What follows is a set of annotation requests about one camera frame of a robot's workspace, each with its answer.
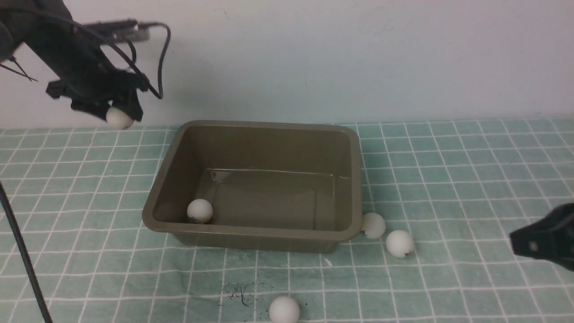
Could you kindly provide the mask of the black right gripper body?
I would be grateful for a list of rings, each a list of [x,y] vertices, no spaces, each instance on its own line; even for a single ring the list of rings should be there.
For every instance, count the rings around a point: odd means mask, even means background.
[[[555,207],[544,218],[510,233],[514,255],[574,270],[574,204]]]

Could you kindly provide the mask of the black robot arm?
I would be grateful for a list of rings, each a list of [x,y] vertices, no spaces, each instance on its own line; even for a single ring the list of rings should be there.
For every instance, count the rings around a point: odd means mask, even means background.
[[[82,25],[61,0],[1,2],[1,60],[27,45],[55,74],[46,92],[108,123],[143,116],[149,79],[111,31],[156,22]],[[186,245],[330,253],[361,232],[359,137],[343,126],[195,120],[183,123],[152,184],[142,222]]]

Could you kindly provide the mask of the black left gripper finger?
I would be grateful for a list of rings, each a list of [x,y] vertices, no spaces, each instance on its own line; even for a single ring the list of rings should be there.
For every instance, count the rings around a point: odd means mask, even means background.
[[[107,112],[111,106],[107,101],[103,102],[84,102],[72,100],[70,108],[75,112],[81,112],[96,117],[104,122],[107,121]]]
[[[117,98],[117,108],[134,121],[141,122],[143,111],[137,92],[125,92]]]

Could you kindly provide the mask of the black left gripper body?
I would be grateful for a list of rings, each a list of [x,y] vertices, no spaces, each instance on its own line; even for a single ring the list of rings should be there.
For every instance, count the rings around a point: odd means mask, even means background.
[[[148,79],[132,71],[114,68],[49,82],[46,93],[53,99],[61,97],[76,100],[82,104],[103,104],[128,106],[135,102],[137,91],[149,90]]]

